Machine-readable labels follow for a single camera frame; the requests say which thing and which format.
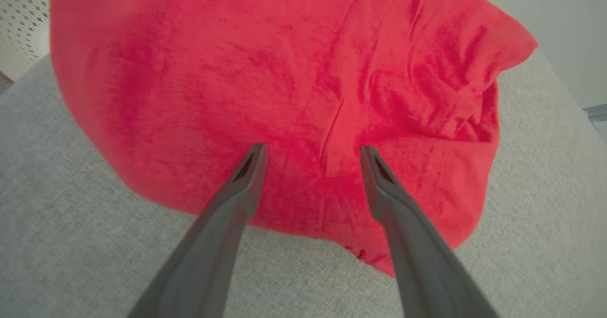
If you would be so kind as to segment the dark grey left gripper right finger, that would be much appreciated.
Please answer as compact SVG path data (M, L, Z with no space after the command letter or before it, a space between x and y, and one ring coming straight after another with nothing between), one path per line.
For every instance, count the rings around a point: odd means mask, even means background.
M360 165L371 214L385 230L406 318L496 318L426 214L369 146Z

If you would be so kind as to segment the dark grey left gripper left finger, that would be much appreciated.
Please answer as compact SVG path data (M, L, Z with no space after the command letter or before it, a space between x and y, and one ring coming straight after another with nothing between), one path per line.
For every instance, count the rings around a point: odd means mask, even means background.
M253 145L141 295L130 318L221 318L241 236L260 202L267 146Z

